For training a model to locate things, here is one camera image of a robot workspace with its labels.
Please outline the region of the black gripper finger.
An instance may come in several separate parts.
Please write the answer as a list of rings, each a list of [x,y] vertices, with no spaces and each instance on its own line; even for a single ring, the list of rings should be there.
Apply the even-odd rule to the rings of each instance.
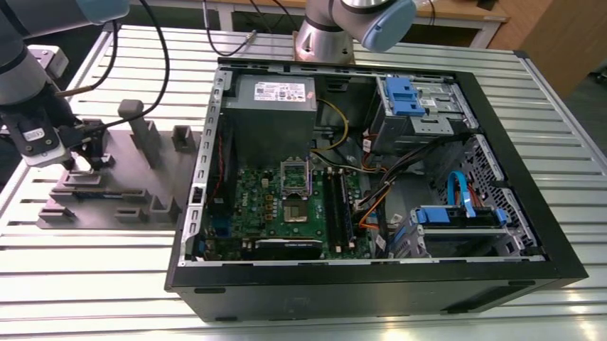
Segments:
[[[65,146],[64,148],[65,148],[65,158],[60,162],[60,164],[63,165],[63,167],[67,171],[71,171],[76,164],[73,154],[77,153],[77,151],[80,149],[80,145],[75,144],[72,146]]]
[[[84,144],[84,158],[91,165],[91,168],[97,171],[103,168],[104,142],[100,134],[91,137],[91,140]]]

